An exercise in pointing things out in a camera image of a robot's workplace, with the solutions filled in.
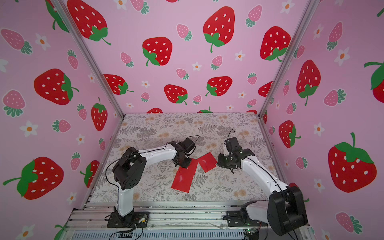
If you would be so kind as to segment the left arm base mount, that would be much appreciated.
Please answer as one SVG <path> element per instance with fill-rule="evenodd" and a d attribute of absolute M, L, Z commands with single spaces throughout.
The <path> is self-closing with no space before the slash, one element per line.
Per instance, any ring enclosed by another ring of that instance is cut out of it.
<path fill-rule="evenodd" d="M 135 212 L 135 210 L 132 210 L 123 217 L 114 207 L 114 211 L 105 217 L 105 221 L 108 222 L 108 228 L 146 228 L 149 216 L 150 212 Z"/>

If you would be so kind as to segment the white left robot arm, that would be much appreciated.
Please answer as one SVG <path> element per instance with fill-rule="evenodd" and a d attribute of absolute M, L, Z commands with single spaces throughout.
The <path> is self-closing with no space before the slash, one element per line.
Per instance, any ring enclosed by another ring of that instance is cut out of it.
<path fill-rule="evenodd" d="M 196 142 L 190 137 L 182 142 L 167 142 L 162 147 L 149 150 L 137 150 L 134 147 L 114 161 L 112 168 L 114 186 L 117 187 L 117 205 L 113 216 L 123 222 L 129 222 L 134 217 L 134 188 L 139 184 L 147 166 L 162 161 L 171 160 L 174 165 L 187 169 L 191 164 L 190 155 L 196 149 Z"/>

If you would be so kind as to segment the red envelope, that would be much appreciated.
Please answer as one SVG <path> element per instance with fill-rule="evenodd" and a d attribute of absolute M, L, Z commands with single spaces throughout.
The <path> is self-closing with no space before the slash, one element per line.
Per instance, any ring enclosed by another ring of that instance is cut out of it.
<path fill-rule="evenodd" d="M 193 178 L 196 173 L 197 166 L 198 160 L 191 159 L 190 165 L 187 168 L 179 167 L 177 174 L 181 175 L 182 177 Z"/>
<path fill-rule="evenodd" d="M 187 172 L 177 172 L 171 188 L 184 193 L 189 193 L 194 175 Z"/>
<path fill-rule="evenodd" d="M 198 158 L 197 161 L 205 173 L 211 171 L 217 166 L 217 160 L 211 152 Z"/>

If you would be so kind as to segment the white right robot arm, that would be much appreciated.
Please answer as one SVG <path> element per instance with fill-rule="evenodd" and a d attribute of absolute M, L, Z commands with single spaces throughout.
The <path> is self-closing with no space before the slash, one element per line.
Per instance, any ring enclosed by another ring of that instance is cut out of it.
<path fill-rule="evenodd" d="M 237 138 L 225 140 L 227 154 L 219 154 L 218 167 L 231 172 L 240 169 L 247 173 L 269 198 L 267 202 L 248 202 L 228 221 L 244 226 L 267 225 L 283 236 L 308 224 L 303 193 L 275 177 L 249 149 L 243 149 Z"/>

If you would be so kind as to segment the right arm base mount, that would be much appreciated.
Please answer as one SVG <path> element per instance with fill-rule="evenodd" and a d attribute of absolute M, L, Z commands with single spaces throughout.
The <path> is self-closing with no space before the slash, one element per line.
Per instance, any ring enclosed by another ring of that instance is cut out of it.
<path fill-rule="evenodd" d="M 227 221 L 229 227 L 266 227 L 267 223 L 259 220 L 252 220 L 246 211 L 246 207 L 256 202 L 247 202 L 240 206 L 238 211 L 227 211 L 226 215 L 222 217 Z"/>

